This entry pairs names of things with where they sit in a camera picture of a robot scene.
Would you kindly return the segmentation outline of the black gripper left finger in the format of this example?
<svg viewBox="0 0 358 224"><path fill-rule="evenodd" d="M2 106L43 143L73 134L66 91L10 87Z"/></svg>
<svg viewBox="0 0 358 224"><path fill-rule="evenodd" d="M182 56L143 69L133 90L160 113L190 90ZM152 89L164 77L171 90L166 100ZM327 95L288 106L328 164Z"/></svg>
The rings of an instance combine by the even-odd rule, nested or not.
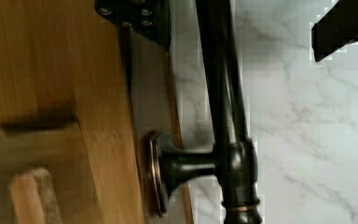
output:
<svg viewBox="0 0 358 224"><path fill-rule="evenodd" d="M170 50L170 0L94 0L94 9L113 24L131 27L165 51Z"/></svg>

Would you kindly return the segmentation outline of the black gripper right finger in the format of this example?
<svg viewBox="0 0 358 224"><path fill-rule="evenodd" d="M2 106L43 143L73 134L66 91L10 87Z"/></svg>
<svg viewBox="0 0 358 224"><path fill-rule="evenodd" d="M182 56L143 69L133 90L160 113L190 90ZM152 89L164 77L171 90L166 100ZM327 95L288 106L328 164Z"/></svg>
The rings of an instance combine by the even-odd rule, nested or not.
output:
<svg viewBox="0 0 358 224"><path fill-rule="evenodd" d="M316 62L355 42L358 42L358 0L338 0L311 29Z"/></svg>

